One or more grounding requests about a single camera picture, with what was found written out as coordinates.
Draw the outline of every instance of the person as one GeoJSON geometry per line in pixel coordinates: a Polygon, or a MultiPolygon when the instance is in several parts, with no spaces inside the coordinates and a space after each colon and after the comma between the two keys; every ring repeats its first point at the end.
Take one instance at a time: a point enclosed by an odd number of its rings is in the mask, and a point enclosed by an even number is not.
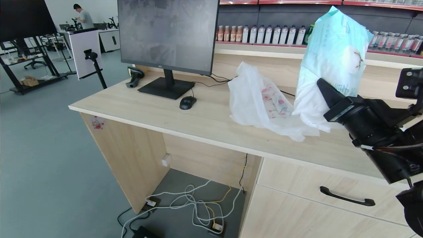
{"type": "Polygon", "coordinates": [[[81,14],[81,16],[77,17],[77,19],[81,22],[82,28],[94,28],[93,20],[91,19],[88,11],[81,8],[81,6],[78,4],[74,4],[74,9],[81,14]]]}

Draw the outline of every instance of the black metal rack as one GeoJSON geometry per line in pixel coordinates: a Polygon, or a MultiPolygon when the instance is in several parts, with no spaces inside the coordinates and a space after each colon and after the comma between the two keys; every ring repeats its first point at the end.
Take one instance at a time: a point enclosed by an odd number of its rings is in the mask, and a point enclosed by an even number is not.
{"type": "Polygon", "coordinates": [[[25,61],[21,61],[21,62],[9,64],[9,65],[5,64],[4,61],[3,61],[3,59],[0,57],[0,64],[4,68],[4,71],[6,72],[6,74],[9,76],[9,78],[12,81],[13,85],[15,85],[15,87],[14,88],[11,88],[10,90],[13,91],[13,92],[15,92],[15,93],[20,93],[21,95],[24,95],[25,93],[30,92],[32,90],[36,90],[38,88],[47,86],[49,84],[58,82],[58,81],[62,80],[63,78],[66,78],[66,79],[68,78],[68,75],[67,74],[59,73],[57,71],[57,69],[54,67],[52,61],[50,60],[49,56],[47,55],[47,53],[45,53],[43,47],[41,47],[41,45],[38,42],[37,38],[36,37],[33,37],[33,39],[35,41],[35,44],[37,45],[36,47],[38,48],[38,51],[41,52],[43,54],[43,56],[34,57],[34,58],[31,58],[31,59],[27,59],[25,61]],[[34,60],[36,58],[43,58],[44,59],[44,61],[47,64],[47,67],[49,68],[49,70],[51,72],[51,74],[54,75],[55,78],[52,78],[50,80],[38,80],[38,83],[39,84],[38,85],[35,85],[35,86],[32,86],[32,87],[29,87],[29,86],[26,86],[26,85],[22,85],[19,82],[19,80],[16,78],[15,74],[12,72],[12,70],[10,69],[9,66],[20,64],[20,63],[24,63],[24,62],[27,62],[27,61],[31,61],[31,60],[34,60]]]}

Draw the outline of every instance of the gray floor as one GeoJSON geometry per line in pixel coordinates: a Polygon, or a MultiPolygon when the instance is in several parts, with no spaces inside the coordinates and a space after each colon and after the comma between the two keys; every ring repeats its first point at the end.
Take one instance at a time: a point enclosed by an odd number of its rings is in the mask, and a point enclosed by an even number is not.
{"type": "MultiPolygon", "coordinates": [[[[111,86],[127,78],[127,64],[120,62],[120,52],[102,54],[103,75],[111,86]]],[[[68,68],[54,61],[59,72],[68,68]]],[[[18,78],[23,75],[42,77],[46,68],[24,70],[23,64],[12,66],[18,78]]],[[[13,87],[0,67],[0,92],[13,87]]],[[[0,237],[2,238],[117,238],[121,228],[116,217],[129,207],[122,190],[111,174],[79,114],[68,105],[102,90],[96,75],[81,81],[75,75],[25,96],[7,92],[0,95],[0,237]]],[[[170,171],[165,181],[178,185],[202,184],[203,179],[170,171]]],[[[170,190],[161,184],[158,190],[170,190]]],[[[213,183],[200,189],[198,199],[218,199],[227,186],[213,183]]],[[[224,212],[231,209],[236,190],[223,203],[224,212]]],[[[173,196],[163,197],[168,205],[173,196]]],[[[236,237],[244,196],[236,202],[228,218],[226,238],[236,237]]],[[[133,217],[133,211],[122,220],[133,217]]],[[[191,225],[192,207],[157,211],[144,220],[163,237],[209,237],[201,228],[191,225]]]]}

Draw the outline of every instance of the computer mouse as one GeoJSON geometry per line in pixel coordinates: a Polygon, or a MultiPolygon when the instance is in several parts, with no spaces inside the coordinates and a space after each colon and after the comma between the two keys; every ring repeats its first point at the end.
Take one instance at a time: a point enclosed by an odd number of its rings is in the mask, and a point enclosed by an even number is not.
{"type": "Polygon", "coordinates": [[[179,108],[182,110],[188,110],[192,108],[192,105],[197,101],[197,99],[193,96],[187,96],[182,98],[181,103],[179,104],[179,108]]]}

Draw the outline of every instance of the drawer handle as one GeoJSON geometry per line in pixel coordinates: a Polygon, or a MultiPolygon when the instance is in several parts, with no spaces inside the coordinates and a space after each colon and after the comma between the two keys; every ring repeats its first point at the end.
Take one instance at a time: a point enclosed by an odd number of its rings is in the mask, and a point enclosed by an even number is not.
{"type": "Polygon", "coordinates": [[[345,197],[342,197],[342,196],[335,195],[335,194],[331,193],[328,188],[323,187],[323,186],[320,186],[320,191],[325,195],[332,196],[332,197],[335,197],[335,198],[339,198],[341,200],[345,200],[345,201],[348,201],[348,202],[357,203],[357,204],[360,204],[360,205],[363,205],[363,206],[373,207],[374,205],[376,205],[376,203],[374,202],[373,199],[365,198],[364,202],[351,200],[351,199],[348,199],[348,198],[345,198],[345,197]]]}

